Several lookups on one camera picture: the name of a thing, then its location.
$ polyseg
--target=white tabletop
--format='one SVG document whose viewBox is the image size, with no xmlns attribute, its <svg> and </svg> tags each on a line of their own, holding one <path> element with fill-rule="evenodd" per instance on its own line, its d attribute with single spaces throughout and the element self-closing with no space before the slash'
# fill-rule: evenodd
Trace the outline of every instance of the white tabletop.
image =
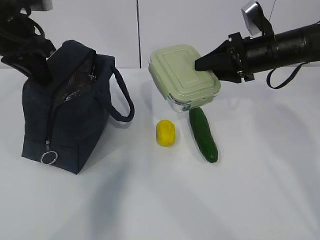
<svg viewBox="0 0 320 240">
<path fill-rule="evenodd" d="M 293 68 L 282 68 L 283 81 Z M 123 69 L 131 124 L 110 119 L 79 175 L 21 158 L 25 77 L 0 70 L 0 239 L 317 240 L 320 236 L 320 67 L 287 87 L 266 73 L 223 82 L 203 110 L 219 162 L 200 155 L 188 113 L 175 113 L 148 70 Z M 112 101 L 128 109 L 112 81 Z M 177 142 L 156 143 L 171 120 Z"/>
</svg>

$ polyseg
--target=yellow lemon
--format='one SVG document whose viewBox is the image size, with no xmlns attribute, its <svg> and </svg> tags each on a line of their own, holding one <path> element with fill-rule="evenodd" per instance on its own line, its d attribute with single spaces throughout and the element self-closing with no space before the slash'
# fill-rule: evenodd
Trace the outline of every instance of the yellow lemon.
<svg viewBox="0 0 320 240">
<path fill-rule="evenodd" d="M 175 125 L 169 120 L 161 120 L 156 125 L 156 140 L 163 147 L 174 144 L 176 140 Z"/>
</svg>

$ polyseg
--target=bag zipper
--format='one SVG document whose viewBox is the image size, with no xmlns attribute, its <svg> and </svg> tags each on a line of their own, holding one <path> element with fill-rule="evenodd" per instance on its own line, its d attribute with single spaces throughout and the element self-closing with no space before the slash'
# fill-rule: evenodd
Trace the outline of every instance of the bag zipper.
<svg viewBox="0 0 320 240">
<path fill-rule="evenodd" d="M 93 51 L 91 69 L 90 69 L 90 73 L 88 75 L 91 80 L 96 78 L 96 58 L 97 58 L 97 54 L 95 53 L 95 51 Z M 62 102 L 60 105 L 58 105 L 54 108 L 54 98 L 55 98 L 57 92 L 59 91 L 59 89 L 61 87 L 63 87 L 65 83 L 66 83 L 66 81 L 63 81 L 60 84 L 60 86 L 57 87 L 53 91 L 53 94 L 51 96 L 51 103 L 50 103 L 50 108 L 49 108 L 48 116 L 47 116 L 45 140 L 44 140 L 46 152 L 42 155 L 41 162 L 42 162 L 43 156 L 45 156 L 46 153 L 56 153 L 56 152 L 52 152 L 50 150 L 50 144 L 52 141 L 52 134 L 53 134 L 53 130 L 54 130 L 54 124 L 55 124 L 55 120 L 57 117 L 57 113 L 58 113 L 59 108 L 64 104 L 64 102 Z"/>
</svg>

